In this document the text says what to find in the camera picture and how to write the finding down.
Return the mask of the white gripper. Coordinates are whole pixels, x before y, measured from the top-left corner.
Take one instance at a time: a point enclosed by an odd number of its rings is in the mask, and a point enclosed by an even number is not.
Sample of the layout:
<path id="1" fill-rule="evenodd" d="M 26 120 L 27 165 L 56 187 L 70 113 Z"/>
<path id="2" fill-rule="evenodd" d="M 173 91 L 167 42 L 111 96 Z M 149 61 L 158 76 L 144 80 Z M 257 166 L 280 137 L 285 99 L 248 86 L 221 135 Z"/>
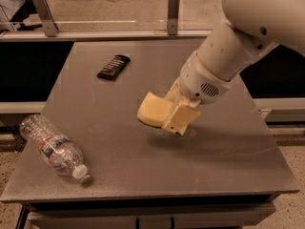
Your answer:
<path id="1" fill-rule="evenodd" d="M 210 73 L 193 52 L 183 65 L 179 79 L 176 79 L 165 98 L 171 102 L 180 99 L 180 92 L 190 100 L 200 100 L 202 104 L 217 101 L 231 87 L 230 82 L 222 81 Z M 187 127 L 200 116 L 193 103 L 185 99 L 173 104 L 161 128 L 172 134 L 184 135 Z"/>

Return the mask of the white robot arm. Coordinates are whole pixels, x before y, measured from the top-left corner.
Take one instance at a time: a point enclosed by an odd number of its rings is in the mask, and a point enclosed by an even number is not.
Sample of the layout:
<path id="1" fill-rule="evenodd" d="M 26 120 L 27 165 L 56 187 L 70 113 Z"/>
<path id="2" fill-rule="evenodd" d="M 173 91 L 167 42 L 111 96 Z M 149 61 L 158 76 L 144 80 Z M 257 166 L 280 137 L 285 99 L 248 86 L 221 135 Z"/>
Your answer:
<path id="1" fill-rule="evenodd" d="M 183 65 L 166 98 L 173 103 L 162 128 L 183 135 L 234 77 L 279 45 L 305 55 L 305 0 L 222 0 L 226 19 Z"/>

